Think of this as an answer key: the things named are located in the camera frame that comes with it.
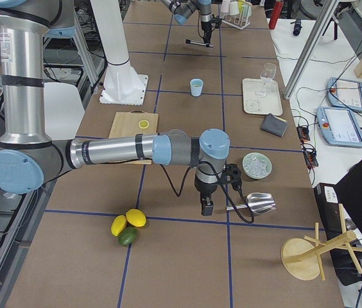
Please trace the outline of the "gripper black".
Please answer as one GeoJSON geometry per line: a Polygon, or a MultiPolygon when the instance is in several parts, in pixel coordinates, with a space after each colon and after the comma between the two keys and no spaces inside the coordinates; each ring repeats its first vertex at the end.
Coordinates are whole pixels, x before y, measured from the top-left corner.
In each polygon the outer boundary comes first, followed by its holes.
{"type": "Polygon", "coordinates": [[[214,209],[214,203],[212,201],[212,194],[216,191],[218,186],[218,181],[214,182],[204,182],[201,180],[198,175],[195,175],[194,186],[196,190],[200,193],[201,201],[201,215],[202,216],[211,216],[214,209]]]}
{"type": "Polygon", "coordinates": [[[201,29],[203,31],[202,39],[203,41],[211,41],[212,36],[212,22],[211,21],[201,21],[201,29]]]}

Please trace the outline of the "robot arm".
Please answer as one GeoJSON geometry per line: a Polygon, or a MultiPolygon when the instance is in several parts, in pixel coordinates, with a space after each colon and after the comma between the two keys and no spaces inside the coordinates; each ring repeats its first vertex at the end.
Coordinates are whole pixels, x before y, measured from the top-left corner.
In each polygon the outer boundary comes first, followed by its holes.
{"type": "Polygon", "coordinates": [[[203,30],[203,43],[210,44],[212,36],[212,3],[208,0],[188,0],[182,4],[180,1],[161,0],[169,11],[175,16],[177,23],[183,25],[195,11],[199,12],[201,28],[203,30]]]}
{"type": "Polygon", "coordinates": [[[226,169],[230,139],[219,129],[189,137],[179,130],[91,141],[75,138],[83,106],[75,87],[51,94],[44,82],[43,38],[74,31],[72,1],[0,1],[5,132],[0,137],[0,188],[26,194],[86,165],[152,160],[195,168],[202,214],[226,169]]]}

